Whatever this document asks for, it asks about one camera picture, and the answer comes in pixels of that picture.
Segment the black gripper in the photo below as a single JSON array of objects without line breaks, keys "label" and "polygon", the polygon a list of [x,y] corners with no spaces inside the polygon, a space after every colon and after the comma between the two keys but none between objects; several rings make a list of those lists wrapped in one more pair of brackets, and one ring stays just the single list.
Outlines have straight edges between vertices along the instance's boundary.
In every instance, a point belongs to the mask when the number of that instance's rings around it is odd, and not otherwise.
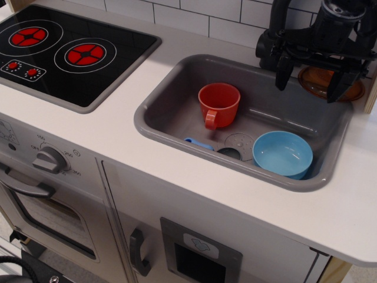
[{"label": "black gripper", "polygon": [[352,86],[352,73],[365,75],[376,60],[375,42],[376,3],[323,2],[311,27],[277,32],[272,48],[278,59],[275,86],[286,88],[297,62],[336,70],[327,102],[337,102]]}]

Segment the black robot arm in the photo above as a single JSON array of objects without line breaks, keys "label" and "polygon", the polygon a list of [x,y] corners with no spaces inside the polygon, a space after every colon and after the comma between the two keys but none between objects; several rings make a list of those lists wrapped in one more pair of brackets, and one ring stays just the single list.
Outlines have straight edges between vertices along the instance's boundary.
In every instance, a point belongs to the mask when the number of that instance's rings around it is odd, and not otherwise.
[{"label": "black robot arm", "polygon": [[376,1],[322,1],[311,27],[281,29],[276,35],[276,87],[285,89],[299,62],[333,71],[327,101],[339,101],[376,60]]}]

